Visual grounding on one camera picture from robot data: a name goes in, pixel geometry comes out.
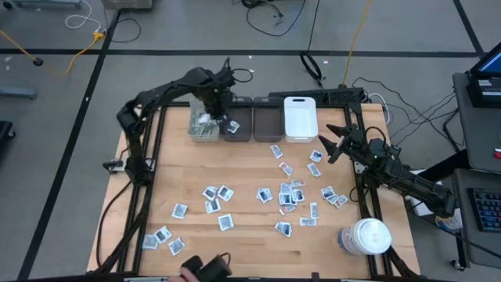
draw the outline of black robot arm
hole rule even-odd
[[[192,93],[204,103],[206,112],[213,119],[220,124],[228,122],[225,109],[232,102],[229,88],[235,85],[233,73],[229,58],[216,74],[196,67],[176,81],[139,93],[121,108],[117,119],[124,130],[129,151],[125,171],[135,185],[145,186],[151,182],[150,168],[141,149],[141,135],[146,127],[147,117],[158,107],[167,106],[173,99]]]
[[[356,125],[347,127],[327,125],[327,128],[338,137],[344,137],[339,144],[336,144],[319,136],[331,156],[329,163],[333,164],[342,153],[347,154],[363,169],[362,183],[367,187],[379,187],[385,184],[403,195],[422,201],[430,211],[440,217],[454,216],[455,197],[448,189],[411,173],[398,157],[400,148],[388,146],[384,135],[385,140],[371,139],[367,143],[367,131],[379,130],[378,128],[370,127],[365,132],[357,129]]]

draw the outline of human hand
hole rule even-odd
[[[198,278],[186,267],[181,268],[181,275],[170,276],[169,282],[199,282]]]

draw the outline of concrete floor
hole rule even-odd
[[[89,1],[92,18],[104,25],[100,1]],[[132,17],[142,26],[141,37],[130,43],[112,43],[110,49],[154,50],[302,50],[308,46],[309,32],[316,1],[308,0],[299,21],[290,33],[271,38],[251,29],[245,22],[246,10],[231,5],[230,0],[156,1],[151,12],[123,13],[121,19]],[[501,41],[496,0],[461,0],[481,47],[489,51]],[[365,5],[364,0],[320,2],[312,50],[347,51]],[[276,2],[286,15],[282,27],[272,29],[272,10],[252,12],[251,19],[261,28],[279,33],[294,19],[301,1]],[[23,9],[0,9],[0,28],[30,49],[82,49],[89,44],[96,25],[87,23],[77,30],[64,26],[72,13],[86,14],[71,7],[29,5]],[[108,20],[113,13],[108,11]],[[137,27],[121,23],[114,39],[134,37]],[[61,77],[34,67],[22,55],[2,55],[12,46],[0,40],[0,85],[33,87],[36,100],[0,98],[0,120],[14,122],[17,137],[4,152],[0,162],[0,280],[14,280],[31,242],[41,210],[54,180],[70,131],[87,88],[97,56],[81,56],[71,74]],[[101,43],[94,49],[100,49]],[[452,0],[376,0],[359,36],[358,51],[405,52],[475,52]],[[63,180],[56,206],[41,243],[31,278],[84,273],[103,198],[108,182],[101,168],[103,161],[113,157],[120,134],[115,114],[124,102],[137,92],[151,89],[183,75],[192,67],[218,70],[221,56],[125,56],[109,55],[97,81],[81,133]],[[63,70],[71,56],[40,55],[46,65]],[[344,56],[317,57],[326,76],[326,88],[341,83],[346,64]],[[472,67],[477,58],[354,57],[348,83],[357,77],[380,80],[399,91],[403,99],[418,110],[452,93],[452,74]],[[266,96],[269,92],[318,88],[306,74],[296,56],[231,56],[234,67],[254,70],[251,83],[237,85],[233,91],[241,96]],[[369,93],[380,93],[388,103],[404,107],[411,117],[416,113],[398,97],[380,87],[358,81]],[[436,115],[456,108],[453,99]],[[390,107],[391,134],[406,125],[403,112]],[[441,128],[442,119],[434,123]],[[397,143],[414,126],[397,134]],[[452,134],[461,142],[460,120],[449,124]],[[454,153],[451,145],[430,125],[420,127],[402,142],[402,161],[413,168],[426,168]],[[500,270],[472,266],[464,273],[452,269],[448,261],[455,259],[453,238],[414,218],[409,218],[416,252],[423,275],[444,280],[494,281]]]

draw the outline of wooden tabletop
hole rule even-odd
[[[380,105],[364,104],[362,110],[366,127],[377,126],[387,134]],[[339,140],[328,131],[326,124],[344,125],[343,110],[317,109],[317,116],[319,134],[334,142]],[[181,237],[186,247],[175,257],[169,251],[168,242],[159,245],[157,250],[143,250],[140,275],[177,274],[180,265],[193,255],[199,255],[205,263],[217,254],[229,252],[232,256],[230,268],[235,277],[307,278],[312,272],[318,272],[322,278],[369,278],[366,257],[345,254],[335,241],[340,228],[360,219],[358,204],[349,201],[338,210],[323,200],[320,193],[321,188],[331,185],[337,194],[348,195],[355,186],[351,162],[346,155],[332,165],[324,157],[317,164],[322,175],[316,178],[306,165],[311,162],[308,157],[312,150],[325,153],[318,139],[307,144],[281,141],[278,145],[283,157],[277,160],[269,143],[227,143],[222,139],[216,143],[194,143],[186,133],[188,123],[188,107],[168,108],[146,227],[146,233],[153,233],[166,226],[173,234],[168,242]],[[369,138],[376,137],[379,137],[377,131],[369,131]],[[117,155],[125,147],[122,135]],[[291,177],[278,168],[281,161],[294,169]],[[295,211],[281,216],[277,199],[279,185],[291,179],[305,180],[306,201],[300,202]],[[103,207],[127,181],[124,173],[110,177]],[[202,192],[210,185],[226,185],[235,193],[228,203],[220,201],[220,212],[208,215]],[[258,188],[271,189],[274,200],[262,204],[256,199]],[[105,219],[102,260],[121,239],[131,191],[129,188],[114,203]],[[378,193],[384,222],[393,236],[393,247],[408,267],[419,273],[402,197],[383,187]],[[300,217],[309,217],[310,202],[319,205],[318,226],[299,226]],[[171,217],[176,203],[188,205],[184,220]],[[225,214],[232,215],[235,228],[222,232],[218,216]],[[291,238],[274,229],[278,221],[292,224]],[[126,269],[131,268],[135,242],[134,238],[130,243]],[[380,273],[383,272],[381,265],[378,259]],[[95,268],[96,243],[88,263],[89,270]]]

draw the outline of laptop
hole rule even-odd
[[[474,107],[501,107],[501,43],[467,72]]]

